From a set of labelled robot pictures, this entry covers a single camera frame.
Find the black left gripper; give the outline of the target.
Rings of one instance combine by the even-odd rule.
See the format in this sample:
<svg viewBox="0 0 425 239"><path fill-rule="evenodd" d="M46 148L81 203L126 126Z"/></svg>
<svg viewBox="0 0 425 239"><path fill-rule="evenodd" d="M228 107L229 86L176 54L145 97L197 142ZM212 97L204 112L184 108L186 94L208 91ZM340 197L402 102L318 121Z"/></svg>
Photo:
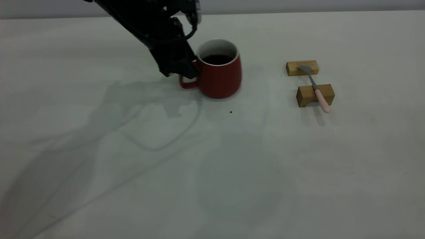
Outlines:
<svg viewBox="0 0 425 239"><path fill-rule="evenodd" d="M182 23L178 18L169 18L166 27L161 29L160 43L155 44L150 50L159 71L166 77L172 74L181 74L188 79L194 79L199 75L199 67L192 48L188 43L198 29L197 18L189 18L192 30L185 35Z"/></svg>

